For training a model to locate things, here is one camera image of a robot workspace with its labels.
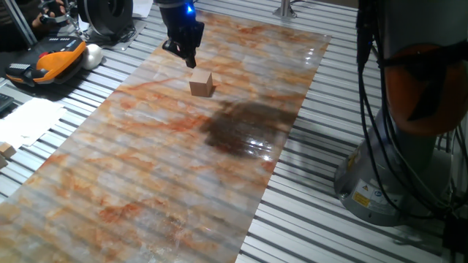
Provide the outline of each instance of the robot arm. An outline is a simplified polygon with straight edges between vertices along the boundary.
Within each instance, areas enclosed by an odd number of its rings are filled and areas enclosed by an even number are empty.
[[[156,0],[156,4],[169,37],[162,49],[185,60],[188,67],[195,68],[195,49],[200,46],[205,24],[196,21],[193,0]]]

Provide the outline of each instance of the label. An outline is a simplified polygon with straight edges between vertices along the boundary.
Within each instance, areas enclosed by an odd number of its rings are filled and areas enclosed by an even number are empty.
[[[395,205],[398,205],[402,198],[402,195],[400,194],[387,194],[387,196]],[[376,213],[390,216],[393,216],[396,213],[396,209],[388,204],[382,191],[380,191],[379,188],[364,182],[362,179],[359,180],[354,193],[352,193],[352,199]]]
[[[349,172],[351,170],[351,167],[354,164],[357,164],[359,160],[361,160],[361,147],[357,147],[356,150],[348,158],[348,166],[346,171]]]

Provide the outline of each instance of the white sheet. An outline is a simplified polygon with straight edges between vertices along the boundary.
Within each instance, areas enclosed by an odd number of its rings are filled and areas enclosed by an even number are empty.
[[[63,105],[33,98],[0,120],[0,141],[15,149],[31,146],[66,112]]]

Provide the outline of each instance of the dark stain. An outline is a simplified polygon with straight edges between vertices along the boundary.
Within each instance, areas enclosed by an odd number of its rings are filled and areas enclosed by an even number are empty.
[[[223,102],[224,107],[200,127],[208,133],[207,145],[219,152],[271,161],[272,150],[284,127],[291,127],[295,113],[256,102]]]

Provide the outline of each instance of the yellow warning label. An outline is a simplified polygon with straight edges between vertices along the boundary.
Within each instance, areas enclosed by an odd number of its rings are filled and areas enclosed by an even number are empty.
[[[367,207],[369,205],[369,202],[371,201],[369,198],[366,198],[364,195],[359,194],[358,192],[355,192],[352,198],[360,203],[361,205]]]

